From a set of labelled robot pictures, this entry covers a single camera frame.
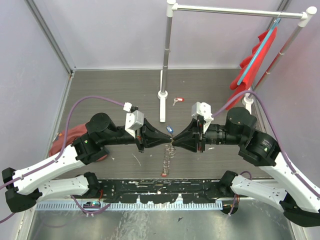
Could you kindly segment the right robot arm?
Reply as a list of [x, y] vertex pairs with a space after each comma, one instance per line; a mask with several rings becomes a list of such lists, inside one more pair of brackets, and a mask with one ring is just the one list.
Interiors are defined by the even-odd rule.
[[227, 170], [218, 182], [225, 197], [247, 196], [264, 202], [283, 213], [301, 227], [320, 225], [320, 189], [294, 164], [269, 134], [256, 129], [257, 118], [243, 107], [231, 108], [225, 125], [211, 123], [203, 129], [201, 116], [192, 119], [189, 126], [174, 137], [172, 144], [191, 152], [203, 152], [206, 145], [237, 145], [239, 156], [260, 168], [280, 185], [268, 187]]

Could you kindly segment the metal disc with keyrings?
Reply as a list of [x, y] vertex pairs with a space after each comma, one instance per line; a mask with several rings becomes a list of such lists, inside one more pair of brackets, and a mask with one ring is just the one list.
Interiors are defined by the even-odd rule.
[[163, 165], [162, 165], [162, 172], [161, 172], [161, 176], [162, 173], [167, 174], [167, 176], [170, 173], [170, 163], [171, 160], [175, 157], [176, 154], [176, 149], [172, 144], [173, 141], [171, 141], [170, 143], [167, 143], [165, 145], [164, 148], [164, 157], [163, 157]]

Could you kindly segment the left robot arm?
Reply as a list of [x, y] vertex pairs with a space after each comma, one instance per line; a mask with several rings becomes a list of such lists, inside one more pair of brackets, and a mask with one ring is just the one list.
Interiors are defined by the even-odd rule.
[[136, 145], [139, 152], [171, 142], [171, 137], [153, 127], [143, 113], [127, 113], [124, 126], [116, 126], [106, 113], [95, 114], [86, 123], [86, 133], [59, 153], [24, 169], [2, 171], [5, 200], [12, 213], [26, 211], [38, 202], [64, 196], [95, 198], [101, 186], [96, 175], [86, 172], [68, 179], [56, 179], [108, 155], [107, 146]]

